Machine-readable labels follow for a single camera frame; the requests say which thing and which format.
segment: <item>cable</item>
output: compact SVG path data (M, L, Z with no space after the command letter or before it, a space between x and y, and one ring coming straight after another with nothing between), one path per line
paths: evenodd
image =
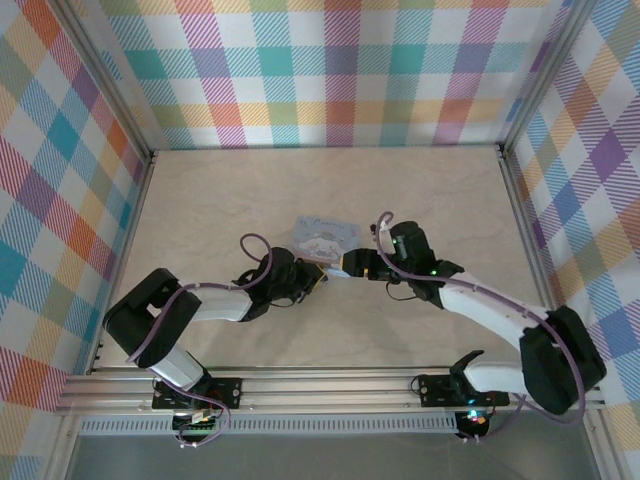
M413 384L416 382L418 378L420 378L420 376L421 374L418 374L415 377L413 377L413 380L411 380L411 383L409 384L409 389L418 396L420 396L420 392L417 391L415 388L413 388Z
M491 401L493 402L493 409L491 410L491 413L487 415L487 420L491 420L491 418L496 414L496 394L495 392L489 392L489 396L491 397Z
M389 260L389 257L382 249L382 243L380 241L380 229L382 228L382 224L384 223L388 225L392 220L393 220L392 212L386 211L382 213L382 215L380 215L380 218L378 218L378 221L376 222L376 231L374 235L374 240L376 242L378 254L380 255L380 258L382 258L384 263L386 263L391 270L396 272L398 275L405 278L409 278L411 280L419 280L423 282L441 282L441 283L448 283L450 285L456 285L459 287L467 288L467 289L479 292L482 295L492 298L493 300L496 300L497 302L500 302L503 305L506 305L507 307L512 308L513 310L520 313L521 315L524 315L527 318L530 318L531 320L536 322L538 325L541 325L542 328L544 328L549 333L549 335L551 335L551 338L553 338L556 345L560 347L562 354L564 355L564 357L567 360L567 363L569 364L569 368L571 369L571 373L573 374L573 378L576 382L576 389L578 390L578 413L571 421L567 422L566 420L564 420L562 417L558 415L553 415L549 412L546 412L545 410L542 410L541 408L527 401L526 396L515 395L515 397L519 400L518 408L514 411L512 415L509 416L509 418L505 421L505 423L502 424L501 428L498 429L497 431L501 431L506 425L509 425L513 421L512 417L514 417L517 413L519 413L523 406L527 406L531 410L539 413L540 415L542 415L543 417L547 418L548 420L550 420L551 422L557 425L566 426L566 427L577 427L578 425L581 425L582 419L586 411L586 404L587 404L586 393L584 390L584 382L582 381L582 376L580 375L578 364L576 363L575 358L573 358L573 355L571 355L571 352L569 351L569 347L567 347L567 344L564 342L564 340L562 340L560 335L558 335L558 333L551 327L551 325L549 325L544 319L540 318L534 312L530 312L529 310L527 310L524 306L520 305L519 303L514 302L510 298L506 298L503 295L500 295L499 293L494 292L493 290L483 287L482 285L466 282L464 280L458 280L455 278L437 277L437 276L428 276L428 275L415 275L413 273L409 273L401 270L400 268L395 266L391 262L391 260Z
M506 428L509 428L509 426L511 424L513 424L513 422L515 422L516 418L518 418L518 414L520 413L520 411L522 410L522 407L525 406L525 402L524 402L524 398L520 399L520 401L518 402L518 405L516 407L516 409L513 411L513 413L509 416L507 416L506 420L504 422L502 422L500 425L498 425L497 428L494 428L493 430L491 430L489 433L487 433L483 438L491 438L496 436L498 433L504 431ZM469 435L468 433L465 432L459 432L461 435L463 435L466 438L469 439L473 439L474 437L472 437L471 435Z
M270 303L269 305L271 305L272 307L278 307L278 308L289 308L289 307L293 307L295 304L296 302L291 300L291 303L289 305L278 305L277 303Z
M222 433L227 430L230 426L231 426L231 410L229 410L229 407L227 407L223 402L219 401L219 400L215 400L211 397L205 397L204 395L198 395L197 393L191 393L191 392L187 392L186 390L183 390L182 388L178 387L177 385L174 385L173 383L171 383L168 380L162 380L163 383L165 383L169 388L171 388L172 390L174 390L175 392L184 395L185 397L189 397L189 398L193 398L194 400L200 400L203 402L207 402L211 405L215 405L216 407L218 407L219 409L221 409L224 413L226 413L225 415L225 422L218 428L218 431L215 433L212 433L211 435L203 438L202 440L200 440L199 442L188 442L184 439L184 437L182 436L182 433L184 432L184 430L186 430L187 425L182 425L179 429L178 429L178 442L180 442L180 445L182 445L183 447L199 447L200 445L205 445L209 442L212 442L213 440L215 440L216 438L218 438L220 435L222 435Z
M389 298L391 298L392 300L395 300L396 302L406 302L407 300L414 300L418 298L417 295L414 295L413 297L405 297L405 298L394 297L393 295L391 295L391 292L389 291L389 285L391 285L391 282L387 282L387 284L384 286L384 289L387 291L387 295L389 295Z
M184 292L187 292L189 290L196 290L198 288L219 288L221 290L228 290L228 291L248 290L254 285L257 285L258 283L260 283L269 274L271 270L271 266L273 265L273 251L271 249L271 245L269 245L269 242L267 241L267 239L264 238L262 235L259 235L257 233L244 234L240 238L240 248L251 260L255 260L257 262L260 261L260 259L258 259L257 257L254 257L251 253L249 253L249 251L244 246L244 241L250 237L257 238L265 245L265 247L267 247L267 254L269 255L269 261L267 263L267 268L265 268L264 272L262 272L262 274L258 278L256 278L255 280L252 280L246 285L238 286L238 285L225 285L223 283L203 282L203 283L190 283L188 285L180 287L178 290L176 290L173 293L173 295L171 295L171 297L169 297L169 300L167 300L167 303L164 305L164 307L162 307L162 311L160 312L160 315L158 315L158 318L156 318L156 321L151 327L151 330L149 330L149 333L147 334L144 341L140 344L140 346L129 356L129 358L127 358L127 363L135 362L136 359L140 355L142 355L142 352L145 351L145 349L149 346L153 338L156 336L156 333L160 329L162 322L167 316L167 312L169 311L169 308L171 308L171 305L173 304L173 302L175 302L175 300Z

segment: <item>white tabletop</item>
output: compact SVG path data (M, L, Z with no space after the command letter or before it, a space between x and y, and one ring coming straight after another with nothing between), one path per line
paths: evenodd
M384 210L417 221L439 258L537 302L490 147L162 152L120 296L157 267L183 284L235 279L255 266L240 236L258 232L290 246L299 215L359 223L361 246L373 248L368 226ZM99 365L123 365L124 352L104 337ZM192 323L179 343L208 366L440 366L478 348L515 355L467 318L419 300L395 302L383 283L334 277L301 305L250 323Z

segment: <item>colorful plaid pattern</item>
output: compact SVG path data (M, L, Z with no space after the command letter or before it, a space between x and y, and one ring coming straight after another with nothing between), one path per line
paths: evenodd
M148 135L173 149L493 143L532 69L525 58L547 34L538 22L561 6L103 0L96 12L95 2L74 3Z
M516 153L551 285L587 319L640 478L639 0L600 0Z
M536 55L536 59L531 64L531 68L529 69L529 73L527 73L527 77L518 92L518 96L511 106L511 110L509 110L509 114L507 115L507 119L502 126L502 131L497 139L497 142L503 142L509 133L511 126L513 125L513 120L516 115L520 111L520 107L522 106L522 102L531 92L532 87L534 86L537 78L538 72L542 68L542 66L547 62L548 58L553 53L551 50L551 45L556 40L560 31L564 27L564 24L571 12L571 7L573 7L575 0L563 0L560 9L556 13L556 16L551 24L551 28L547 32L547 36L545 37L542 45L540 46L540 50Z
M45 0L0 2L0 479L36 478L142 162Z

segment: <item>vented panel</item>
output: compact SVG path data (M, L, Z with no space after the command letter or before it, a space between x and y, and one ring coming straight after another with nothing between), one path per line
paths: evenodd
M227 434L453 433L453 413L394 415L239 415ZM171 417L96 415L82 422L81 435L172 434Z

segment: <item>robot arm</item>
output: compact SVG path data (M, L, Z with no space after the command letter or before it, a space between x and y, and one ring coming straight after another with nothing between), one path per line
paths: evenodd
M450 368L448 381L460 405L475 401L481 392L510 392L528 394L548 412L562 414L578 400L578 388L567 358L547 330L531 318L532 315L543 319L566 344L585 390L593 388L605 376L602 359L579 316L570 308L563 306L548 312L480 285L459 265L437 260L424 232L415 222L395 225L390 229L390 236L395 250L388 255L392 264L409 275L433 276L434 280L405 278L372 249L346 253L343 270L352 277L369 280L394 284L406 281L419 299L474 320L520 352L520 362L515 363L500 361L482 350L475 350L456 362ZM267 267L268 257L265 256L257 269L245 272L234 283L238 286L253 284L254 279L265 274ZM199 362L177 345L187 324L193 319L253 320L266 313L273 301L301 302L323 277L320 267L295 259L284 248L274 248L271 269L258 283L244 291L217 290L213 296L203 299L183 291L166 309L164 321L156 327L157 317L149 307L163 308L182 288L168 270L157 269L107 312L103 325L128 355L139 353L135 358L138 367L153 371L169 386L211 397L212 392L225 389L224 381L211 378ZM150 335L152 326L156 329L154 335ZM193 409L202 404L190 397L176 396L174 392L167 395L184 408ZM232 405L237 399L222 400Z
M417 298L470 318L520 352L520 362L501 361L482 350L475 350L456 362L450 369L450 383L461 404L475 401L480 392L509 392L530 395L548 412L562 414L578 400L578 389L567 359L532 316L544 320L567 345L585 391L606 375L604 363L584 324L570 308L562 306L549 312L483 286L459 265L436 259L424 232L415 222L399 223L389 234L395 252L387 257L399 270L448 281L405 278L373 249L346 253L343 270L369 280L407 282Z
M267 266L268 255L265 255L258 268L248 270L233 283L247 285L259 278ZM180 293L135 363L182 390L210 395L219 385L196 359L177 344L189 322L210 319L248 322L265 314L274 301L302 302L323 278L324 271L317 265L295 259L284 248L273 248L269 273L247 290L209 289L202 299L191 291ZM154 309L162 309L180 288L178 279L167 269L154 270L107 312L103 320L105 330L127 355L133 354L157 321ZM195 403L188 398L180 401L187 408Z

